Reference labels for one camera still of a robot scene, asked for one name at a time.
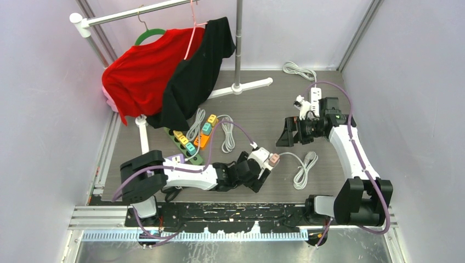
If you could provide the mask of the pink plug adapter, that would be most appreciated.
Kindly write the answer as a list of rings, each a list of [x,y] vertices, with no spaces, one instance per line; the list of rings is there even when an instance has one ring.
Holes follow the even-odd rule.
[[[277,153],[273,153],[272,155],[270,155],[269,159],[268,159],[268,165],[270,167],[275,167],[280,161],[280,156],[277,154]]]

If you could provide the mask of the short white power strip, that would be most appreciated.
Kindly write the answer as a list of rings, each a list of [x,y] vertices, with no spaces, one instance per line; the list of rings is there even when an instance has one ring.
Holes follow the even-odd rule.
[[[303,159],[299,158],[295,153],[292,152],[283,152],[277,154],[279,157],[281,156],[292,156],[295,158],[298,163],[298,171],[293,177],[293,188],[295,190],[303,190],[307,186],[309,172],[313,168],[313,166],[317,163],[319,156],[314,151],[309,151]]]

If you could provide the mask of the long white power strip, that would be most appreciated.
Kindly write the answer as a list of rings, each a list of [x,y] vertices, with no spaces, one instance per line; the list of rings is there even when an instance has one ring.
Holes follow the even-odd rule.
[[[317,81],[316,72],[314,70],[299,67],[297,64],[291,61],[284,63],[282,70],[284,73],[299,75],[305,78],[306,80],[311,81],[312,83]],[[319,101],[321,98],[322,98],[321,89],[313,84],[310,87],[308,99],[306,99],[306,97],[305,99],[307,101],[310,101],[311,99]],[[314,119],[314,117],[311,116],[310,112],[308,113],[308,118]]]

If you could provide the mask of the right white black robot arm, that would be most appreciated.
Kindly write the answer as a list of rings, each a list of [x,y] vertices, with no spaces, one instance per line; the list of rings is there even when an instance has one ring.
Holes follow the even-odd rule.
[[[297,96],[294,106],[299,115],[285,118],[276,146],[305,145],[316,138],[325,138],[336,150],[346,177],[337,196],[309,197],[310,206],[304,211],[306,221],[318,225],[328,216],[339,225],[388,226],[393,185],[381,179],[368,161],[352,114],[343,114],[338,99],[332,97],[319,100],[318,114],[301,95]]]

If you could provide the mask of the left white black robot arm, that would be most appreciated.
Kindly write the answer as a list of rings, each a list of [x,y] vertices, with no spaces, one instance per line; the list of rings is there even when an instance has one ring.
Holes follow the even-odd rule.
[[[193,187],[227,192],[244,185],[258,192],[280,160],[279,155],[260,147],[242,152],[238,160],[205,166],[176,163],[152,150],[120,166],[121,185],[112,201],[121,198],[133,208],[139,220],[153,226],[160,219],[155,194],[167,187]]]

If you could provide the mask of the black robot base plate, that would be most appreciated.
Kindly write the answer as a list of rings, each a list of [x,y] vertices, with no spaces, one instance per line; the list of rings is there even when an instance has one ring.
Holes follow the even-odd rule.
[[[156,215],[137,219],[129,208],[125,227],[143,226],[151,235],[172,241],[304,241],[326,243],[327,216],[309,203],[160,203]]]

